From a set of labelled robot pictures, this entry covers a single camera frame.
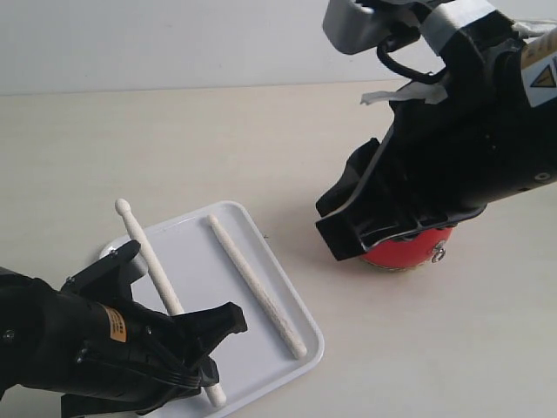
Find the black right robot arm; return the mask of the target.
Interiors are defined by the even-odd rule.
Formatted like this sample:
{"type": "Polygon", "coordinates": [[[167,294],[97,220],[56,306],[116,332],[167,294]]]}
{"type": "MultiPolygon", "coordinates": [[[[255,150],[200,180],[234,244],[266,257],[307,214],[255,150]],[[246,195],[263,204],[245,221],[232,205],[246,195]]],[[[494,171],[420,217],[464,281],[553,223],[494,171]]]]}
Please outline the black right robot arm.
{"type": "Polygon", "coordinates": [[[487,1],[332,1],[323,30],[406,79],[393,123],[316,204],[337,260],[415,241],[556,180],[556,32],[487,1]]]}

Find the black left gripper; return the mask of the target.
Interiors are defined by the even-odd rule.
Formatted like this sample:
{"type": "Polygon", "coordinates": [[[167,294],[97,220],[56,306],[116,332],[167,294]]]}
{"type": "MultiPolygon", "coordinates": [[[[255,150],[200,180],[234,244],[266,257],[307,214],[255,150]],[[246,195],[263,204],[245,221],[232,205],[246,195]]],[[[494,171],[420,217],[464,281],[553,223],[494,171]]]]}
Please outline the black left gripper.
{"type": "Polygon", "coordinates": [[[208,354],[248,330],[240,306],[168,316],[134,301],[104,304],[43,280],[1,273],[1,390],[62,394],[64,416],[145,415],[220,382],[208,354]]]}

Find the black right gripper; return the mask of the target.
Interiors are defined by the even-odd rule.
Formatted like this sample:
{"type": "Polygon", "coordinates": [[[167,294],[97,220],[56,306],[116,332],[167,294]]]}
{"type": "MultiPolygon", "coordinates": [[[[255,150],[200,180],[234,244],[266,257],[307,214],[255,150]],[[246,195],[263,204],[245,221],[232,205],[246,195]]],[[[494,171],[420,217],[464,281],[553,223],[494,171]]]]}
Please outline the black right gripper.
{"type": "Polygon", "coordinates": [[[444,63],[446,97],[393,106],[391,130],[352,152],[316,202],[336,260],[482,213],[556,180],[556,33],[497,10],[471,20],[431,10],[422,26],[444,63]]]}

